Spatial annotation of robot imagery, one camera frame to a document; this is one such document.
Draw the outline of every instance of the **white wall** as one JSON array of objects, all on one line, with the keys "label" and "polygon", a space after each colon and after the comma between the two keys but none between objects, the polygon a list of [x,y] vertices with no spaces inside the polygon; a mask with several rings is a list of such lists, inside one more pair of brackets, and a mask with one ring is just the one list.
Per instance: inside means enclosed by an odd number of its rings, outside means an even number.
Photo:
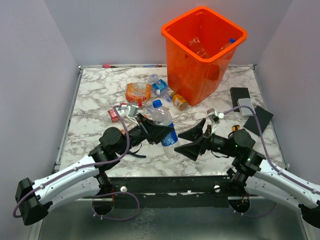
[{"label": "white wall", "polygon": [[0,239],[25,240],[17,184],[51,173],[79,70],[42,0],[1,1],[0,23]]},{"label": "white wall", "polygon": [[320,184],[319,0],[293,0],[257,65],[290,171]]},{"label": "white wall", "polygon": [[232,64],[256,64],[292,0],[44,0],[79,65],[166,62],[161,27],[208,6],[248,31]]}]

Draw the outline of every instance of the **water bottle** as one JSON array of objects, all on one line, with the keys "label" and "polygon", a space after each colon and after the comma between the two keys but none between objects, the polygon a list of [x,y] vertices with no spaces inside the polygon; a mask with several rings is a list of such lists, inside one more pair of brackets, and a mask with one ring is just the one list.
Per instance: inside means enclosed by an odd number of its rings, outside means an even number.
[{"label": "water bottle", "polygon": [[[155,124],[173,127],[174,124],[172,122],[171,114],[164,106],[162,106],[162,102],[160,100],[155,100],[152,105],[154,111],[151,116]],[[161,141],[161,144],[167,158],[173,158],[175,156],[175,147],[180,145],[176,131],[172,130],[172,132]]]},{"label": "water bottle", "polygon": [[220,51],[226,49],[227,47],[229,47],[231,44],[233,44],[236,40],[234,38],[230,38],[229,42],[226,43],[225,45],[222,46],[222,48],[220,49]]},{"label": "water bottle", "polygon": [[169,103],[172,101],[172,97],[168,94],[168,85],[162,79],[159,79],[157,74],[151,74],[149,76],[149,84],[152,86],[152,91],[159,97],[164,97]]},{"label": "water bottle", "polygon": [[198,37],[194,37],[189,41],[189,49],[203,59],[209,59],[210,55],[206,51],[204,45],[200,42]]}]

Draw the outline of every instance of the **blue label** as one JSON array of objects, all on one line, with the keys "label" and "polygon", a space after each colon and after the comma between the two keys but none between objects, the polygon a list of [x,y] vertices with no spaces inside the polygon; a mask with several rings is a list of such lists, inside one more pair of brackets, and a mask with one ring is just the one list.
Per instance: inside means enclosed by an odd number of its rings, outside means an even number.
[{"label": "blue label", "polygon": [[161,141],[161,144],[162,146],[164,147],[167,147],[167,146],[170,146],[172,144],[175,144],[176,142],[178,141],[178,137],[177,137],[177,134],[176,134],[176,131],[173,130],[171,133],[169,133],[162,141]]},{"label": "blue label", "polygon": [[152,84],[154,94],[157,94],[157,90],[160,90],[160,92],[162,92],[167,87],[168,87],[168,85],[162,79],[160,79],[158,82]]}]

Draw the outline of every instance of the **black metal frame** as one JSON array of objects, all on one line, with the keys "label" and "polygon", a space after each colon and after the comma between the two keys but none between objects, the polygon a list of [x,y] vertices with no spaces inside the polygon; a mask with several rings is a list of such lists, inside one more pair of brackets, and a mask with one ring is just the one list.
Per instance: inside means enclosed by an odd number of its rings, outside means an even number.
[{"label": "black metal frame", "polygon": [[[242,197],[234,189],[230,176],[111,177],[115,192],[125,186],[136,195],[141,208],[228,208],[228,197]],[[134,199],[126,194],[115,196],[115,207],[133,209]]]}]

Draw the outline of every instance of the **metal floor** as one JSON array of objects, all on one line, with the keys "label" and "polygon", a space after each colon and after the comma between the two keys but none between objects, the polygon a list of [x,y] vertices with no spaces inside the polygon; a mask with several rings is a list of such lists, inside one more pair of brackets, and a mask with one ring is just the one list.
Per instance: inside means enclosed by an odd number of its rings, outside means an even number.
[{"label": "metal floor", "polygon": [[[272,209],[251,200],[251,215]],[[116,209],[127,217],[133,209]],[[117,222],[93,217],[91,201],[75,201],[49,213],[38,240],[306,240],[300,217],[284,206],[264,218],[241,217],[230,208],[144,208],[135,219]]]}]

